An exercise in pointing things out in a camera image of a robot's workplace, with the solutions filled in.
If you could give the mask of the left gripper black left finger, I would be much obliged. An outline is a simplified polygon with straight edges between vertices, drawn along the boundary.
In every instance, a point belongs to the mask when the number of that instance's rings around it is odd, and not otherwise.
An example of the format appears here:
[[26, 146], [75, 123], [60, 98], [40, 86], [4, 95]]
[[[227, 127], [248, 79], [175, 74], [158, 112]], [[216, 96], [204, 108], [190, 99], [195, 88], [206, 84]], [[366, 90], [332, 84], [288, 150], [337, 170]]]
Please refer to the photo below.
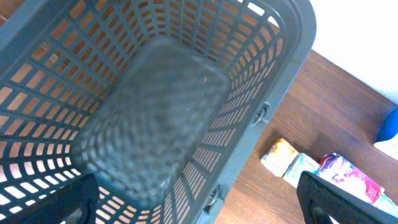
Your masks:
[[94, 174], [86, 174], [1, 223], [60, 223], [80, 210], [75, 223], [94, 223], [99, 188]]

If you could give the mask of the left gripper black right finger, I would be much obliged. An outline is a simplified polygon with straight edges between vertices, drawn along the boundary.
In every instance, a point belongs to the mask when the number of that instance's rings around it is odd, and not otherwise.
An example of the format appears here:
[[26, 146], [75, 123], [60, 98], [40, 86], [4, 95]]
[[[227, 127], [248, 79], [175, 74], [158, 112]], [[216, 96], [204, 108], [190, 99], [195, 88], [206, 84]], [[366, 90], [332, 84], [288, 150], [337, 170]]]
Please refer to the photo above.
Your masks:
[[306, 224], [397, 224], [397, 218], [356, 198], [321, 177], [302, 172], [297, 197]]

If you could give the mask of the red purple snack packet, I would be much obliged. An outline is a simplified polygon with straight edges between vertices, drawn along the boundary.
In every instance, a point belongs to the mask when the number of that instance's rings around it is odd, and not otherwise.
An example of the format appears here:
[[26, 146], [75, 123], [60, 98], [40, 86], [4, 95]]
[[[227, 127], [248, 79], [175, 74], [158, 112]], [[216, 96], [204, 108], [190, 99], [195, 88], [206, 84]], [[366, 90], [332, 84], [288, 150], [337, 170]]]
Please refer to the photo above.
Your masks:
[[381, 185], [337, 153], [322, 158], [316, 175], [371, 205], [384, 193]]

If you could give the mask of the teal tissue pocket pack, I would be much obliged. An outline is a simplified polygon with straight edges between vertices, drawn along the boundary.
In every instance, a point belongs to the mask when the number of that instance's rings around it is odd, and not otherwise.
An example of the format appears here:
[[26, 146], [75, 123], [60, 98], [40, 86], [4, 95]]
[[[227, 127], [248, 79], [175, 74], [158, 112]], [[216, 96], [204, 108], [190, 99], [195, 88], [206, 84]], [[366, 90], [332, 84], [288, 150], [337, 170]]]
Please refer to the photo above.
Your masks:
[[296, 189], [302, 172], [309, 171], [316, 174], [319, 167], [319, 163], [310, 156], [305, 153], [298, 153], [285, 172], [283, 179]]

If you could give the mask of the orange snack packet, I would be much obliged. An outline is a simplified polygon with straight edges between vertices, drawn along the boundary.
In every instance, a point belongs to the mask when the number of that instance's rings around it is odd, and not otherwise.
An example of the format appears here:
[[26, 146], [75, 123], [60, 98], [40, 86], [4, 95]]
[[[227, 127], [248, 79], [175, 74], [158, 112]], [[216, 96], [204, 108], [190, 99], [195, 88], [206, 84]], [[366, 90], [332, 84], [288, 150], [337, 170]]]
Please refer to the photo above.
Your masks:
[[276, 177], [282, 177], [299, 152], [284, 138], [276, 140], [261, 158], [261, 164]]

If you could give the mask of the teal green snack packet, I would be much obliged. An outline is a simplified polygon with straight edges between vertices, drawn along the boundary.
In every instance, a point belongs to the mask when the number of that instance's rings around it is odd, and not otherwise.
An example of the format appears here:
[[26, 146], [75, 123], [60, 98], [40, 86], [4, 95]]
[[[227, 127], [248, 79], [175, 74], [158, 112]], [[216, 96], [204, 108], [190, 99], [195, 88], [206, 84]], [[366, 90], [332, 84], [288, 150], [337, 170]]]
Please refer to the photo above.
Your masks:
[[383, 212], [398, 218], [398, 206], [384, 193], [380, 195], [373, 205]]

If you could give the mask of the grey plastic mesh basket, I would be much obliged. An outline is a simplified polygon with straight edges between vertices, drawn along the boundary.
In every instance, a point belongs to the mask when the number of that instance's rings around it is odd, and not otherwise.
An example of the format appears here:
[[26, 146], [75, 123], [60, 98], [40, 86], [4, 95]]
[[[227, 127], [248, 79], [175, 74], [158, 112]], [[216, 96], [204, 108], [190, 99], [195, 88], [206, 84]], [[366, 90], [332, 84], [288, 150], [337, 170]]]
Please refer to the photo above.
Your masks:
[[2, 1], [1, 220], [94, 174], [94, 223], [213, 223], [316, 29], [308, 0]]

